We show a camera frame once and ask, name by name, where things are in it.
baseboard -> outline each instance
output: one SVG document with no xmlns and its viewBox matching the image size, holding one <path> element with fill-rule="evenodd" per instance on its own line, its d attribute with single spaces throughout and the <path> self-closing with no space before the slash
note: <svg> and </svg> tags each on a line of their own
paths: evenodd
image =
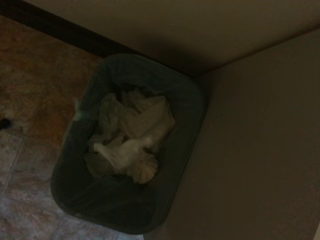
<svg viewBox="0 0 320 240">
<path fill-rule="evenodd" d="M 117 53 L 146 57 L 129 47 L 22 0 L 0 0 L 0 15 L 102 58 Z"/>
</svg>

beige wall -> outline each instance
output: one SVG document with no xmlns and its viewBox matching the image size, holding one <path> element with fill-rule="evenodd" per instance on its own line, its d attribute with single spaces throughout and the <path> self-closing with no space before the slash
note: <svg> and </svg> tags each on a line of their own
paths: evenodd
<svg viewBox="0 0 320 240">
<path fill-rule="evenodd" d="M 190 74 L 320 24 L 319 0 L 26 0 Z"/>
<path fill-rule="evenodd" d="M 312 240 L 320 29 L 199 80 L 208 96 L 201 133 L 165 225 L 145 240 Z"/>
</svg>

dark green trash can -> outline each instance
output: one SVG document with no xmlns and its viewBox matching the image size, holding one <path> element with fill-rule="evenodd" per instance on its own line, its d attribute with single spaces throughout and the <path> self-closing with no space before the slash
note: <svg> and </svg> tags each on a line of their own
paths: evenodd
<svg viewBox="0 0 320 240">
<path fill-rule="evenodd" d="M 144 57 L 112 55 L 101 62 L 90 81 L 80 109 L 92 112 L 102 98 L 130 86 L 166 96 L 175 127 L 159 153 L 159 172 L 146 185 L 127 176 L 93 178 L 84 154 L 97 121 L 73 121 L 51 178 L 55 202 L 66 213 L 126 234 L 150 232 L 166 219 L 202 125 L 205 98 L 189 77 Z"/>
</svg>

dark object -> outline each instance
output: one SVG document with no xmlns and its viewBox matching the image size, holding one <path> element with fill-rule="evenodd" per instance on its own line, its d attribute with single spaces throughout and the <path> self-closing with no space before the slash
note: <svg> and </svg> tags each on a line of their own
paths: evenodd
<svg viewBox="0 0 320 240">
<path fill-rule="evenodd" d="M 205 100 L 189 77 L 144 57 L 117 54 L 97 66 L 81 111 L 97 109 L 110 92 L 128 85 L 170 102 L 175 126 L 159 153 L 159 172 L 147 185 L 134 184 L 127 176 L 93 178 L 84 154 L 97 121 L 74 121 L 51 178 L 51 192 L 68 214 L 127 234 L 144 234 L 164 222 L 178 189 L 205 115 Z"/>
<path fill-rule="evenodd" d="M 11 121 L 9 119 L 3 118 L 0 120 L 0 130 L 2 129 L 8 129 L 12 125 Z"/>
<path fill-rule="evenodd" d="M 149 58 L 125 45 L 23 0 L 0 0 L 0 15 L 102 58 L 119 53 L 137 54 Z"/>
</svg>

tile floor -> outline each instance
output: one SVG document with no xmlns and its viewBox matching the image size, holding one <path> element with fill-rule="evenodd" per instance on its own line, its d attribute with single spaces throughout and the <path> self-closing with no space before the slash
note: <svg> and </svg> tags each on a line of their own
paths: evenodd
<svg viewBox="0 0 320 240">
<path fill-rule="evenodd" d="M 63 213 L 50 192 L 64 131 L 99 57 L 0 16 L 1 240 L 140 240 Z"/>
</svg>

